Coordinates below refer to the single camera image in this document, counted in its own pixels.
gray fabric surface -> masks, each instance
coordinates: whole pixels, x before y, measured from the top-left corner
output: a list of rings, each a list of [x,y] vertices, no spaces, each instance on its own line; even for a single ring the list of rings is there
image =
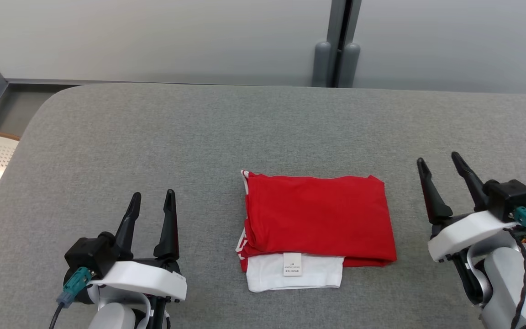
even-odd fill
[[[0,328],[45,328],[79,238],[115,231],[133,192],[133,252],[151,256],[165,192],[178,200],[188,300],[182,328],[480,328],[452,264],[427,252],[423,156],[455,213],[473,204],[458,151],[483,180],[526,183],[526,96],[451,92],[101,84],[62,91],[31,121],[0,182]],[[399,260],[346,268],[340,289],[250,293],[234,253],[239,170],[375,175],[386,183]],[[75,304],[57,328],[86,328]]]

